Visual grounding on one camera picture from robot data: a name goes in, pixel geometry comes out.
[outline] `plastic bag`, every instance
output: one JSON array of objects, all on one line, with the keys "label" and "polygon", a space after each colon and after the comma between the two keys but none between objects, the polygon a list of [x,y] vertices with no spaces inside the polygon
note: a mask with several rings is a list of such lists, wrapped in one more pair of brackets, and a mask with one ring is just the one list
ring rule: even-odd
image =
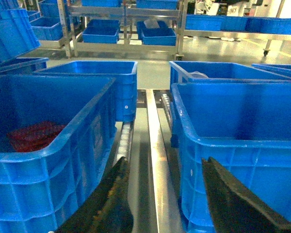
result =
[{"label": "plastic bag", "polygon": [[195,71],[190,73],[194,78],[199,78],[199,79],[208,79],[209,77],[206,74],[203,74],[201,72]]},{"label": "plastic bag", "polygon": [[159,23],[155,19],[147,19],[144,23],[146,28],[160,28]]}]

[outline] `metal shelf frame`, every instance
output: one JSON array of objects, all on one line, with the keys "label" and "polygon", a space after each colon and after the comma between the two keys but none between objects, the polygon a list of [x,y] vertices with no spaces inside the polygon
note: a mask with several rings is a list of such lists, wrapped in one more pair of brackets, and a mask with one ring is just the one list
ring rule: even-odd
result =
[{"label": "metal shelf frame", "polygon": [[[283,8],[283,4],[285,3],[285,0],[281,1],[278,13],[276,17],[280,16],[281,10]],[[291,41],[291,35],[280,35],[280,34],[265,34],[265,33],[246,33],[246,32],[224,32],[224,31],[195,31],[195,30],[186,30],[186,16],[188,12],[188,0],[182,0],[181,6],[183,9],[182,12],[182,21],[181,25],[182,27],[177,29],[177,34],[179,38],[178,42],[178,52],[177,52],[177,60],[182,60],[184,57],[183,54],[183,41],[184,36],[213,36],[213,37],[229,37],[229,38],[240,38],[240,39],[267,39],[268,42],[266,44],[266,48],[264,49],[264,56],[268,54],[270,51],[270,44],[272,40],[282,40],[282,41]]]},{"label": "metal shelf frame", "polygon": [[78,57],[79,51],[90,52],[150,52],[159,51],[176,55],[178,47],[176,46],[159,46],[159,45],[132,45],[130,44],[133,24],[136,21],[146,20],[149,17],[157,19],[179,21],[180,10],[159,10],[159,9],[140,9],[135,8],[135,4],[123,0],[121,7],[85,7],[79,3],[68,7],[70,17],[90,17],[103,19],[118,19],[124,23],[124,44],[100,44],[100,43],[83,43],[82,35],[72,36],[74,55]]}]

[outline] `floor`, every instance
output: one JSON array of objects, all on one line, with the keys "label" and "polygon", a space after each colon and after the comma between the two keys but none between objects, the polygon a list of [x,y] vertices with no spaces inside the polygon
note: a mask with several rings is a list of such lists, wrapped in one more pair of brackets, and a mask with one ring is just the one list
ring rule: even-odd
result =
[{"label": "floor", "polygon": [[[291,64],[291,42],[274,41],[267,57],[263,56],[266,41],[242,40],[241,42],[222,41],[198,37],[186,39],[184,44],[185,61],[235,62],[250,66],[252,63]],[[134,60],[138,61],[138,88],[169,89],[170,67],[168,61],[172,56],[162,53],[149,54],[106,54],[80,53],[79,58],[67,59],[64,51],[36,50],[26,57],[49,57],[48,67],[74,60]],[[165,145],[170,146],[170,132],[163,109],[158,110]],[[151,205],[151,188],[149,187],[149,133],[147,111],[137,110],[134,139],[132,146],[131,171],[129,180],[129,203],[134,215],[134,233],[154,233],[155,225]],[[175,189],[179,177],[176,175]]]}]

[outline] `blue plastic crate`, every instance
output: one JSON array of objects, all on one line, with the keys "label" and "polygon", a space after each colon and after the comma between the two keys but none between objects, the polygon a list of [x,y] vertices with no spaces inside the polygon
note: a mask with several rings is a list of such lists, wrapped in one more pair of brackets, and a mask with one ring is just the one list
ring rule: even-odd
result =
[{"label": "blue plastic crate", "polygon": [[92,19],[88,24],[88,27],[98,28],[120,28],[119,20],[107,20],[107,19]]},{"label": "blue plastic crate", "polygon": [[260,33],[263,17],[249,17],[246,25],[246,31],[250,33]]},{"label": "blue plastic crate", "polygon": [[120,7],[120,0],[81,0],[83,6]]},{"label": "blue plastic crate", "polygon": [[263,69],[263,70],[267,70],[276,74],[291,77],[291,65],[252,64],[252,66],[258,69]]},{"label": "blue plastic crate", "polygon": [[137,0],[137,8],[175,10],[178,0]]},{"label": "blue plastic crate", "polygon": [[16,58],[0,66],[0,75],[31,74],[47,67],[48,58]]},{"label": "blue plastic crate", "polygon": [[[52,17],[58,18],[59,17],[59,10],[57,0],[44,0],[39,2],[40,11],[44,17]],[[68,7],[65,4],[65,11],[68,14]]]},{"label": "blue plastic crate", "polygon": [[41,17],[31,22],[32,29],[39,40],[60,40],[63,28],[57,18]]},{"label": "blue plastic crate", "polygon": [[[160,28],[168,28],[168,25],[164,21],[157,21]],[[137,26],[137,34],[138,34],[138,40],[142,40],[142,29],[146,29],[146,25],[144,21],[139,21],[136,24]]]},{"label": "blue plastic crate", "polygon": [[225,17],[187,15],[186,29],[199,31],[220,31]]},{"label": "blue plastic crate", "polygon": [[0,63],[40,46],[25,9],[0,11]]},{"label": "blue plastic crate", "polygon": [[29,16],[29,22],[41,17],[41,13],[39,11],[27,11],[27,14]]},{"label": "blue plastic crate", "polygon": [[237,31],[242,32],[246,30],[248,17],[226,16],[221,25],[222,31]]},{"label": "blue plastic crate", "polygon": [[83,31],[84,43],[116,44],[119,40],[118,28],[87,27]]},{"label": "blue plastic crate", "polygon": [[136,117],[137,62],[74,61],[37,72],[39,75],[115,77],[116,121],[130,122]]},{"label": "blue plastic crate", "polygon": [[[115,79],[0,76],[0,233],[54,231],[92,193],[115,135]],[[15,153],[6,134],[67,125],[46,148]]]},{"label": "blue plastic crate", "polygon": [[182,211],[191,232],[214,232],[201,159],[212,156],[291,221],[291,84],[173,84],[181,112]]},{"label": "blue plastic crate", "polygon": [[144,45],[176,45],[176,33],[171,28],[142,29],[142,43]]},{"label": "blue plastic crate", "polygon": [[[236,63],[170,62],[170,89],[173,83],[291,83],[291,78]],[[173,118],[171,145],[178,147],[177,115]]]},{"label": "blue plastic crate", "polygon": [[12,10],[19,8],[17,0],[0,0],[0,10]]},{"label": "blue plastic crate", "polygon": [[260,32],[291,35],[291,18],[263,18]]}]

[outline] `red item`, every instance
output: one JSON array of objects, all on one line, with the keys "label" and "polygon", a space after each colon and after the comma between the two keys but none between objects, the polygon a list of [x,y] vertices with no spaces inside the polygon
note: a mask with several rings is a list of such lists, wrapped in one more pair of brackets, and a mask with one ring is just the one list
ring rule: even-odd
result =
[{"label": "red item", "polygon": [[34,142],[36,140],[51,137],[54,134],[58,135],[64,129],[64,127],[65,125],[54,125],[47,129],[30,132],[22,140],[27,142]]},{"label": "red item", "polygon": [[56,125],[54,122],[43,121],[29,127],[8,133],[10,143],[16,152],[32,152],[47,147],[65,125]]},{"label": "red item", "polygon": [[16,140],[23,140],[23,138],[25,136],[27,136],[28,133],[38,131],[38,130],[47,129],[53,125],[56,125],[56,123],[51,122],[51,121],[42,121],[40,123],[28,126],[26,128],[22,128],[22,129],[10,132],[7,134],[7,136],[8,136],[8,138],[12,138],[12,139],[16,139]]}]

